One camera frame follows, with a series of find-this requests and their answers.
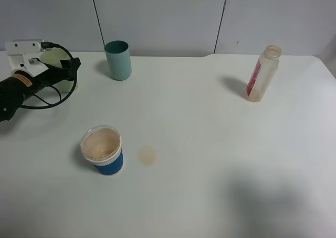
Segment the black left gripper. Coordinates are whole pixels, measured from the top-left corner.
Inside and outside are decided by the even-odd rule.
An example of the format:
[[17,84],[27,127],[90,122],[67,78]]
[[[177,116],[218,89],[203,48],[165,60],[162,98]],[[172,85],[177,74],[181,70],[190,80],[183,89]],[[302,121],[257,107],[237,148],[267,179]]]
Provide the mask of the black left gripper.
[[48,69],[36,77],[19,70],[1,81],[1,102],[23,104],[24,101],[46,86],[51,86],[63,80],[75,81],[81,65],[80,59],[76,57],[60,62],[61,68],[44,63]]

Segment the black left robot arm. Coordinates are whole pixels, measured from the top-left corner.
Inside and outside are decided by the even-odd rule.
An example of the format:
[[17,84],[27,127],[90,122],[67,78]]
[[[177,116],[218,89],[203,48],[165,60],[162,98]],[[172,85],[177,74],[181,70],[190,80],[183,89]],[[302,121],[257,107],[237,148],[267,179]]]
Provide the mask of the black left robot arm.
[[80,59],[76,57],[60,62],[61,68],[47,64],[48,69],[35,77],[23,70],[16,70],[12,76],[1,81],[1,121],[9,121],[18,108],[44,110],[58,106],[67,100],[74,91],[74,87],[57,103],[46,106],[24,105],[28,98],[44,88],[51,88],[60,81],[68,80],[77,84],[77,71],[81,65]]

